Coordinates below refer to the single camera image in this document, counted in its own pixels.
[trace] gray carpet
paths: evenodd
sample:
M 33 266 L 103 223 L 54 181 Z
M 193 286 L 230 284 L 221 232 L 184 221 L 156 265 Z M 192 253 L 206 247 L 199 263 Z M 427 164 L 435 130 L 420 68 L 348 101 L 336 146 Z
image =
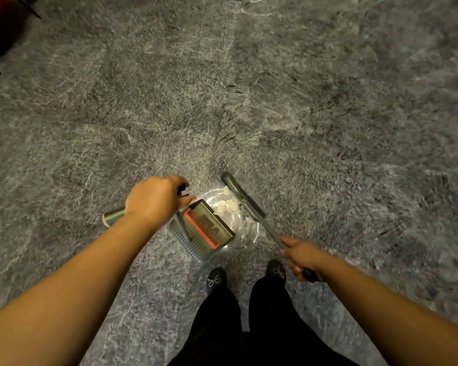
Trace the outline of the gray carpet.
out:
M 39 2 L 0 59 L 0 307 L 136 181 L 177 173 L 201 195 L 228 170 L 282 233 L 458 323 L 458 0 Z M 276 255 L 263 235 L 212 263 L 245 329 Z M 209 269 L 160 231 L 82 365 L 168 363 Z M 287 288 L 333 349 L 384 364 L 323 284 Z

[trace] clear glass plate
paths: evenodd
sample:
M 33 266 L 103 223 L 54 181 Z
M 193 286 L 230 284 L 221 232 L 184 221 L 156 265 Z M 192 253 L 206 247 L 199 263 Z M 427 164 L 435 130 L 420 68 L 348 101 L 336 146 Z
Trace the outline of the clear glass plate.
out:
M 217 212 L 217 206 L 221 201 L 232 199 L 232 194 L 224 194 L 224 189 L 213 189 L 202 195 L 210 207 Z M 236 237 L 227 244 L 224 249 L 245 248 L 253 244 L 259 233 L 259 224 L 246 211 L 242 205 L 238 206 L 235 211 L 226 209 L 222 220 L 236 234 Z

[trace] black pants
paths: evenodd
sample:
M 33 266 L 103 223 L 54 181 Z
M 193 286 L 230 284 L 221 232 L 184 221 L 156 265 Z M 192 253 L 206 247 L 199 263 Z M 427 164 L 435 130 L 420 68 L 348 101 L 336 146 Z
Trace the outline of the black pants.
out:
M 231 290 L 219 286 L 202 305 L 189 338 L 170 365 L 178 364 L 355 364 L 332 351 L 300 318 L 281 280 L 265 276 L 250 297 L 250 333 Z

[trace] forearm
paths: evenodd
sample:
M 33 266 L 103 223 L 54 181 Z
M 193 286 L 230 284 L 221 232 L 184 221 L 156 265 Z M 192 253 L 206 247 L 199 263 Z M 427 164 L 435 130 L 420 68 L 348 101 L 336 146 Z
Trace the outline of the forearm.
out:
M 389 364 L 458 366 L 458 327 L 338 258 L 320 273 Z
M 79 363 L 153 233 L 142 220 L 125 216 L 0 310 L 0 365 Z

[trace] black shoe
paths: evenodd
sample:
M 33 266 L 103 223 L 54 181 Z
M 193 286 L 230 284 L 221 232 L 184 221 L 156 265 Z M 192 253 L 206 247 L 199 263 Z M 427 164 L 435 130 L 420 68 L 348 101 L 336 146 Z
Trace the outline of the black shoe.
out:
M 285 273 L 285 269 L 283 268 L 283 264 L 279 260 L 271 260 L 268 262 L 266 266 L 266 273 L 265 276 L 274 276 L 280 279 L 285 285 L 287 280 L 287 274 Z
M 222 267 L 217 267 L 213 269 L 207 276 L 207 281 L 205 282 L 207 288 L 207 295 L 211 294 L 214 289 L 220 285 L 227 286 L 227 275 L 226 271 Z

